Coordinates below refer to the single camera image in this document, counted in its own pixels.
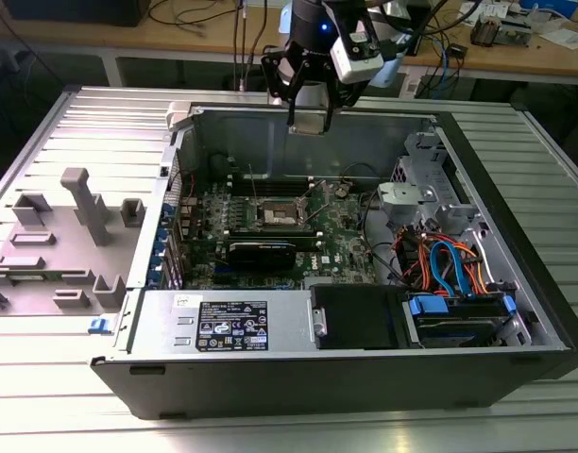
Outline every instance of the side panel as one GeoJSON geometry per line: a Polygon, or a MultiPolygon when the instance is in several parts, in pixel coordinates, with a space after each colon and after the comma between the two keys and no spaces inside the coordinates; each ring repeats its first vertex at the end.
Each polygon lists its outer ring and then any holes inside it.
{"type": "Polygon", "coordinates": [[[479,206],[496,225],[560,339],[576,352],[568,362],[546,376],[561,378],[578,367],[578,319],[453,116],[440,113],[439,123],[447,134],[457,168],[482,201],[479,206]]]}
{"type": "Polygon", "coordinates": [[[158,419],[485,407],[562,360],[545,353],[133,368],[94,360],[92,368],[134,415],[158,419]]]}

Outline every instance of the wire bundle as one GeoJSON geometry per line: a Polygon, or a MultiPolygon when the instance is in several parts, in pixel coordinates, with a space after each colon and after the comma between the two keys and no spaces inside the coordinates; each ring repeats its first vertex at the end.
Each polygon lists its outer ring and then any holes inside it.
{"type": "MultiPolygon", "coordinates": [[[[399,233],[399,236],[393,245],[393,249],[396,251],[398,245],[401,241],[404,241],[404,231],[399,233]]],[[[448,244],[454,249],[458,250],[461,255],[460,260],[457,262],[449,261],[447,267],[445,268],[445,272],[443,273],[443,277],[449,275],[451,271],[453,271],[457,275],[457,279],[459,280],[459,270],[457,266],[463,266],[463,270],[466,272],[467,276],[469,277],[469,284],[473,290],[473,294],[489,294],[488,289],[486,288],[485,281],[483,278],[482,273],[482,264],[484,258],[479,257],[474,253],[465,243],[460,243],[455,241],[450,236],[441,233],[435,232],[426,232],[422,233],[418,238],[417,243],[417,256],[418,260],[415,261],[411,267],[409,267],[402,275],[401,279],[403,282],[408,284],[411,287],[415,287],[420,291],[423,292],[433,292],[434,294],[440,294],[449,296],[450,289],[443,287],[444,282],[443,279],[436,278],[436,281],[433,281],[431,274],[434,273],[433,264],[431,263],[431,251],[433,250],[434,246],[437,244],[440,245],[441,243],[448,244]],[[420,269],[420,277],[417,279],[413,279],[412,275],[416,269],[420,269]]],[[[440,249],[442,253],[450,253],[448,248],[440,249]]]]}

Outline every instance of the blue latch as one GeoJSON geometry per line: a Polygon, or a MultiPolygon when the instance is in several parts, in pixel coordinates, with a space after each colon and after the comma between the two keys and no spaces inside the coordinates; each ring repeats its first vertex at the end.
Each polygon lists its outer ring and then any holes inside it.
{"type": "Polygon", "coordinates": [[[174,208],[172,205],[170,205],[168,203],[163,203],[163,205],[161,206],[161,210],[164,213],[173,214],[174,211],[176,210],[176,208],[174,208]]]}
{"type": "Polygon", "coordinates": [[[161,280],[161,271],[156,271],[154,269],[150,269],[146,272],[146,278],[153,281],[160,281],[161,280]]]}
{"type": "Polygon", "coordinates": [[[516,314],[518,312],[516,302],[514,302],[514,298],[511,295],[503,296],[503,304],[505,304],[505,307],[507,308],[507,312],[509,312],[509,314],[516,314]]]}
{"type": "Polygon", "coordinates": [[[423,313],[448,313],[449,306],[441,295],[416,295],[409,301],[411,314],[416,316],[423,313]]]}
{"type": "Polygon", "coordinates": [[[163,241],[164,239],[167,239],[167,236],[169,236],[169,233],[167,232],[167,230],[165,228],[157,228],[157,239],[159,241],[163,241]]]}
{"type": "Polygon", "coordinates": [[[159,241],[155,241],[153,243],[153,250],[155,250],[156,253],[161,253],[163,250],[165,250],[165,244],[160,243],[159,241]]]}
{"type": "Polygon", "coordinates": [[[111,330],[109,329],[109,320],[105,318],[96,318],[93,319],[90,323],[90,327],[88,328],[88,333],[90,335],[93,334],[110,334],[111,330]]]}
{"type": "Polygon", "coordinates": [[[152,256],[152,257],[150,257],[150,260],[148,261],[148,265],[150,267],[155,267],[155,266],[158,266],[159,264],[161,264],[162,262],[163,262],[163,258],[157,257],[157,256],[152,256]]]}

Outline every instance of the black connector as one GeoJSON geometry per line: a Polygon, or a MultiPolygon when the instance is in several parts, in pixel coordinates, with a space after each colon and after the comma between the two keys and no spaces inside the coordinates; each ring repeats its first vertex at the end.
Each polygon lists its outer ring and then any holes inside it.
{"type": "Polygon", "coordinates": [[[455,59],[465,59],[468,53],[468,48],[464,45],[451,44],[447,47],[447,55],[455,59]]]}

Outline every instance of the metal table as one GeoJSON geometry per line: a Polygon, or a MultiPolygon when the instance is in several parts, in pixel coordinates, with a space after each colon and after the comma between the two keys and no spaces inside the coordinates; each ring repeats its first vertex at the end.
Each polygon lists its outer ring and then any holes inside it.
{"type": "MultiPolygon", "coordinates": [[[[148,203],[148,184],[170,137],[171,101],[210,92],[83,88],[65,92],[0,183],[0,240],[9,205],[58,190],[66,163],[86,166],[109,206],[148,203]]],[[[260,93],[236,95],[265,102],[260,93]]],[[[364,98],[371,109],[430,101],[364,98]]],[[[526,112],[505,104],[435,103],[454,113],[578,315],[578,170],[526,112]]],[[[578,370],[527,385],[487,409],[284,416],[194,422],[133,417],[85,360],[111,337],[89,337],[92,316],[0,317],[0,446],[7,451],[566,451],[578,450],[578,370]]]]}

